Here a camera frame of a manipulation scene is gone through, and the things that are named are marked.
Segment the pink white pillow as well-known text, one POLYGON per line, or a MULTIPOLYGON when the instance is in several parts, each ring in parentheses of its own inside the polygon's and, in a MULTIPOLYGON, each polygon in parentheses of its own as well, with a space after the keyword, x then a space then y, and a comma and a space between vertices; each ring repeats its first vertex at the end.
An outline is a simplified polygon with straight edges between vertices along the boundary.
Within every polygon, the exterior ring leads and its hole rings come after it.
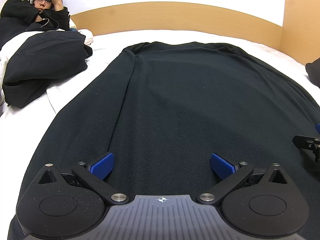
POLYGON ((72 19, 69 20, 69 28, 70 28, 70 31, 77 31, 81 35, 85 36, 85 41, 84 41, 85 45, 89 46, 93 43, 93 33, 88 29, 78 29, 76 24, 72 21, 72 19))

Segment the white bed sheet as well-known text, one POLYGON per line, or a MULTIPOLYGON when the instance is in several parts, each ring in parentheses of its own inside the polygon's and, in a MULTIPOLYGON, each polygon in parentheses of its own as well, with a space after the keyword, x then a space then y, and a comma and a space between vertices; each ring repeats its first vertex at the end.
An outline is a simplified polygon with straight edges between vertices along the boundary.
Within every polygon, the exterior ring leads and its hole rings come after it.
POLYGON ((87 60, 86 70, 73 77, 54 81, 42 96, 24 108, 10 106, 4 111, 1 115, 1 160, 6 163, 17 161, 18 167, 25 170, 57 113, 100 75, 124 48, 143 42, 235 45, 286 74, 319 102, 319 88, 311 83, 302 64, 257 42, 182 30, 140 30, 99 35, 93 38, 93 55, 87 60))

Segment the person in black hoodie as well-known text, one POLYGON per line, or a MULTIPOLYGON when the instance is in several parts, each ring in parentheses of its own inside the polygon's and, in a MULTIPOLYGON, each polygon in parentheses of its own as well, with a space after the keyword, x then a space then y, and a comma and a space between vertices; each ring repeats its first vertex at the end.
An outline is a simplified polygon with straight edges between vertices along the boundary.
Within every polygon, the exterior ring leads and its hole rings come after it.
POLYGON ((62 0, 7 0, 1 9, 1 46, 26 31, 69 31, 69 20, 62 0))

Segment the black folded garment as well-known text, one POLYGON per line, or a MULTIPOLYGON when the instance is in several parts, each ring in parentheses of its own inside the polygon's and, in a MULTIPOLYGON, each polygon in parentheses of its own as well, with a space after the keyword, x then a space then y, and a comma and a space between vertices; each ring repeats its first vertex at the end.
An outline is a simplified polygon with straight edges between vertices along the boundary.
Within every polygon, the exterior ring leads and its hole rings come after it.
POLYGON ((313 61, 312 63, 307 63, 305 65, 305 70, 309 76, 311 83, 320 87, 320 58, 313 61))

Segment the black fleece garment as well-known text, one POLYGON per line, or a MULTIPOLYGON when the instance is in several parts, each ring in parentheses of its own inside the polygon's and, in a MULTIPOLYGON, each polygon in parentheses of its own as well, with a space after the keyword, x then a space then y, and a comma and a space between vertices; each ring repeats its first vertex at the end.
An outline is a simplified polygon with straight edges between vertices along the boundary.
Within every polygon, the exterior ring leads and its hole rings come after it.
POLYGON ((317 136, 316 98, 292 78, 223 43, 125 48, 59 113, 25 172, 69 168, 112 152, 107 182, 129 197, 189 194, 216 181, 219 153, 256 167, 279 163, 310 206, 306 239, 319 239, 319 164, 292 143, 317 136))

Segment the wooden headboard panel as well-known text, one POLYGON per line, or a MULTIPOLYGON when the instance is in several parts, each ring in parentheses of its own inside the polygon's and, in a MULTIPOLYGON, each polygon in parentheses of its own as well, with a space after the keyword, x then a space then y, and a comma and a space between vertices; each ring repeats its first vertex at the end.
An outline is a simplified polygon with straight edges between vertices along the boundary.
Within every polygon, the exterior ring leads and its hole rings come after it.
POLYGON ((300 64, 319 59, 319 0, 285 0, 283 24, 243 12, 184 2, 112 5, 71 16, 94 35, 134 30, 189 30, 241 38, 276 49, 300 64))

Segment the black garment pile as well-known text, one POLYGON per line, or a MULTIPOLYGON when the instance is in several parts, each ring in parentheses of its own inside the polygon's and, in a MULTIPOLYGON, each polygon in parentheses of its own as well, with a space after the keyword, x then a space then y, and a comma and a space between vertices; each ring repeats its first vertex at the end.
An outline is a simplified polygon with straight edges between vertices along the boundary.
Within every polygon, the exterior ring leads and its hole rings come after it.
POLYGON ((23 108, 39 98, 51 82, 87 69, 93 51, 77 31, 25 32, 2 50, 5 102, 23 108))

